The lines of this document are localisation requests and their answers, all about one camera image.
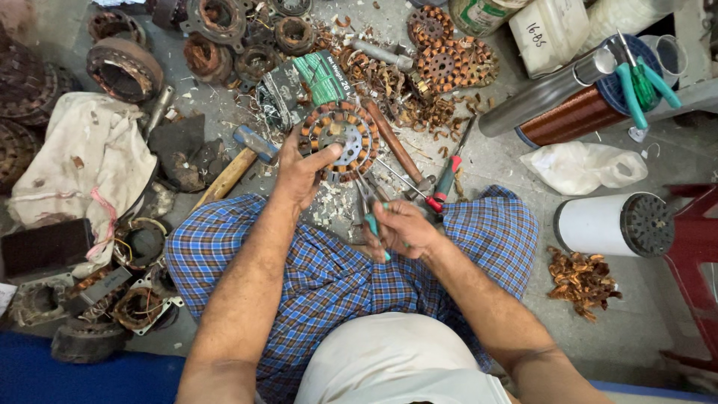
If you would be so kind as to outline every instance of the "plaid lungi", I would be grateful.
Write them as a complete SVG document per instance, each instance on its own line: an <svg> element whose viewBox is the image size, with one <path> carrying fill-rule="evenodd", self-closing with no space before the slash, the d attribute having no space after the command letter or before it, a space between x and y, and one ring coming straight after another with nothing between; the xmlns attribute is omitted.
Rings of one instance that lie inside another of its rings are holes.
<svg viewBox="0 0 718 404"><path fill-rule="evenodd" d="M167 240L172 278L195 318L234 258L265 200L243 195L196 210ZM446 235L511 295L520 299L531 274L539 226L525 203L497 185L476 201L444 205ZM286 257L274 325L257 368L267 403L291 402L319 343L352 318L387 311L444 322L466 342L482 370L491 358L454 301L421 261L391 253L376 264L321 230L299 224Z"/></svg>

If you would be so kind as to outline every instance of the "red stool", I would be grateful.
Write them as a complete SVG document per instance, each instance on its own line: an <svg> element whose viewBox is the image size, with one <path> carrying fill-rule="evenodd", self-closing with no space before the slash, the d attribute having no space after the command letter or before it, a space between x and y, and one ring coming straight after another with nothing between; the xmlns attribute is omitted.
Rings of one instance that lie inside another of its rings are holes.
<svg viewBox="0 0 718 404"><path fill-rule="evenodd" d="M674 217L676 238L663 256L676 278L683 299L691 309L711 360L683 357L672 352L664 356L687 366L718 372L718 303L713 285L703 276L704 262L718 262L718 219L705 214L718 205L718 184L667 185L673 195L693 200Z"/></svg>

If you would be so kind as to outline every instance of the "wooden hammer handle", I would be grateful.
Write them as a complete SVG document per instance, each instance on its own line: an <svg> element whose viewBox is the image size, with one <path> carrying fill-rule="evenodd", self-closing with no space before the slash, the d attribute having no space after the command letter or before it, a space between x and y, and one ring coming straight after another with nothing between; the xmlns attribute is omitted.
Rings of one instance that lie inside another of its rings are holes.
<svg viewBox="0 0 718 404"><path fill-rule="evenodd" d="M424 179L424 176L421 175L421 172L416 166L414 160L411 159L411 156L406 152L404 146L401 144L399 139L396 138L394 130L391 128L391 125L386 121L386 118L381 113L381 111L379 111L379 107L374 101L370 99L365 100L363 104L364 108L366 108L367 112L369 112L371 117L374 119L374 123L376 123L376 126L379 129L379 134L382 138L384 138L384 142L386 142L386 144L389 146L389 149L391 149L391 151L394 153L394 156L396 156L396 159L399 161L399 164L401 164L401 166L404 168L404 171L409 174L409 177L411 177L411 179L414 180L415 183L420 183L421 180Z"/></svg>
<svg viewBox="0 0 718 404"><path fill-rule="evenodd" d="M205 203L219 201L224 198L256 159L257 154L250 150L249 147L242 149L237 157L234 157L234 160L229 163L227 168L222 170L212 185L207 188L200 201L192 208L192 211L197 210L197 208Z"/></svg>

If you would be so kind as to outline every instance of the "man's arm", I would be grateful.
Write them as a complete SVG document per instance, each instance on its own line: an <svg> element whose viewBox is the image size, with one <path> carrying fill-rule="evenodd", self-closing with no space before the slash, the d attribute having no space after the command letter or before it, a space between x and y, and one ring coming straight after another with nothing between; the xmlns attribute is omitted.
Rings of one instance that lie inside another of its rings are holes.
<svg viewBox="0 0 718 404"><path fill-rule="evenodd" d="M418 209L394 201L387 209L376 204L374 214L382 223L383 245L424 261L481 345L514 380L523 404L610 403L576 371L536 317L434 229ZM373 256L381 259L383 253L378 251L383 250L377 243L371 240L370 246L377 249Z"/></svg>
<svg viewBox="0 0 718 404"><path fill-rule="evenodd" d="M178 403L254 401L256 367L279 307L284 262L299 214L317 193L316 172L342 152L336 144L303 159L297 150L298 128L280 151L269 202L202 313Z"/></svg>

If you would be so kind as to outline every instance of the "white cloth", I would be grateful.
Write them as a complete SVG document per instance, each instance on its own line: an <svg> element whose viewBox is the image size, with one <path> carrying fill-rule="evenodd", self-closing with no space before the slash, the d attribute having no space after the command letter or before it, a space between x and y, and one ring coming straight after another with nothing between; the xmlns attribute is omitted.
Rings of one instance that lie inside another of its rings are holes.
<svg viewBox="0 0 718 404"><path fill-rule="evenodd" d="M448 326L421 314L355 318L325 338L309 361L295 404L429 401L510 404Z"/></svg>
<svg viewBox="0 0 718 404"><path fill-rule="evenodd" d="M105 94L65 94L52 112L45 144L12 188L10 214L27 228L90 219L100 246L73 270L76 277L110 262L111 210L115 219L122 216L151 180L157 158L139 133L140 116L136 105Z"/></svg>

